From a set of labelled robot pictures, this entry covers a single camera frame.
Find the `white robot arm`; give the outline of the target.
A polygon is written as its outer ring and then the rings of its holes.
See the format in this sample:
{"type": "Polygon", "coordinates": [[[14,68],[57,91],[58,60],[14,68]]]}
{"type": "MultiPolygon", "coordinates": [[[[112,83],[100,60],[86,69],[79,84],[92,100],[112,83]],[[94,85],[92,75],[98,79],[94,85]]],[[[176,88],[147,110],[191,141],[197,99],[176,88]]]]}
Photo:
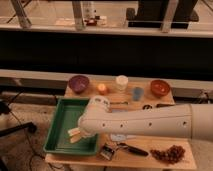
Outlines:
{"type": "Polygon", "coordinates": [[[213,141],[213,104],[183,104],[146,110],[109,112],[104,96],[89,100],[78,127],[84,137],[127,134],[213,141]]]}

